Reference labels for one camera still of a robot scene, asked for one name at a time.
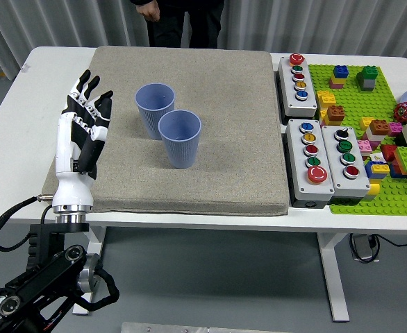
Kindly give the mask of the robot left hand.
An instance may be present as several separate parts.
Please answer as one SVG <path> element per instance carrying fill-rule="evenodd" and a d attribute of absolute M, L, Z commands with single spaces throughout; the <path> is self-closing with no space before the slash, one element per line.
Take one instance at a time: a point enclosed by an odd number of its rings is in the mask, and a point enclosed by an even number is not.
<path fill-rule="evenodd" d="M 52 205 L 57 212 L 89 212 L 97 161 L 110 125 L 113 91 L 93 99 L 100 77 L 85 70 L 67 95 L 58 120 L 55 170 L 58 188 Z"/>

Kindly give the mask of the person's hand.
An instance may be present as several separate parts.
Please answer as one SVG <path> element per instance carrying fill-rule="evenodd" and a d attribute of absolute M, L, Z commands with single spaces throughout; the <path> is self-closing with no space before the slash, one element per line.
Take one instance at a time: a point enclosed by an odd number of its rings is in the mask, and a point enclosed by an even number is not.
<path fill-rule="evenodd" d="M 157 1 L 136 6 L 137 12 L 149 22 L 158 22 L 160 19 L 160 8 Z"/>

